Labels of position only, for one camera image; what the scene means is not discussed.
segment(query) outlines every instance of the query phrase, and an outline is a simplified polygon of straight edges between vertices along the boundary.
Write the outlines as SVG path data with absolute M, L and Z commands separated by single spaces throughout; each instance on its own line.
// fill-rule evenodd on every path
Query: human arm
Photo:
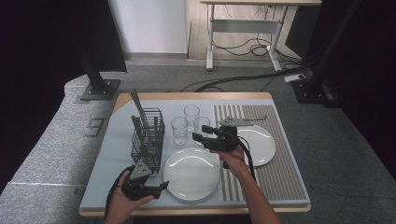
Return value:
M 124 182 L 129 171 L 125 172 L 115 188 L 113 195 L 108 206 L 107 217 L 105 224 L 120 224 L 124 222 L 132 214 L 132 212 L 139 206 L 149 203 L 154 199 L 152 195 L 139 199 L 137 201 L 131 201 L 128 199 L 121 190 L 122 183 Z
M 262 190 L 257 185 L 245 165 L 244 151 L 238 146 L 230 152 L 211 150 L 218 153 L 222 161 L 226 161 L 230 171 L 238 179 L 247 202 L 247 209 L 253 224 L 282 223 L 272 206 L 268 203 Z

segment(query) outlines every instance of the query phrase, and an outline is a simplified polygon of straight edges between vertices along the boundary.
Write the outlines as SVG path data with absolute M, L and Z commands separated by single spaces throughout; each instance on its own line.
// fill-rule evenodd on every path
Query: desk leg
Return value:
M 209 44 L 207 45 L 206 70 L 213 70 L 213 21 L 215 20 L 215 5 L 210 6 Z
M 282 18 L 279 20 L 276 32 L 273 36 L 271 47 L 268 46 L 268 54 L 270 55 L 271 61 L 274 65 L 275 71 L 279 72 L 282 71 L 282 67 L 280 67 L 279 60 L 277 59 L 277 53 L 275 52 L 277 41 L 279 40 L 280 32 L 282 31 L 283 23 L 285 22 L 286 13 L 288 12 L 288 6 L 283 6 L 283 15 Z

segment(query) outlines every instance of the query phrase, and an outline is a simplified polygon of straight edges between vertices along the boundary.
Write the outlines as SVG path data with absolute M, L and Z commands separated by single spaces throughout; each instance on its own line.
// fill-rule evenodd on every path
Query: utensil holder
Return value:
M 134 163 L 142 160 L 152 172 L 159 173 L 165 134 L 163 113 L 159 108 L 144 108 L 143 111 L 145 117 L 139 118 L 137 127 L 134 125 L 131 157 Z

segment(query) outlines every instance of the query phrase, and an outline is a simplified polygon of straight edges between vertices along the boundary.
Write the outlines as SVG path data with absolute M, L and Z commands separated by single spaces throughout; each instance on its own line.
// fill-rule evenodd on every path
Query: white dinner plate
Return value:
M 168 190 L 179 199 L 203 199 L 219 182 L 219 160 L 200 148 L 181 149 L 166 162 L 163 181 L 169 181 Z
M 238 136 L 247 140 L 250 146 L 250 155 L 253 160 L 253 166 L 264 165 L 275 156 L 275 140 L 264 128 L 257 125 L 238 127 Z M 244 140 L 241 141 L 246 147 L 248 147 Z M 245 162 L 248 165 L 248 157 L 246 155 Z

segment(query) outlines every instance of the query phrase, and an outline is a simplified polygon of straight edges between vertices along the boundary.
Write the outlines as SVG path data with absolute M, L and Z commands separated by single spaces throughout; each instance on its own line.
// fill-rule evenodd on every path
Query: power strip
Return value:
M 305 76 L 303 74 L 297 74 L 297 75 L 285 77 L 285 82 L 291 82 L 291 81 L 302 80 L 302 79 L 305 79 Z

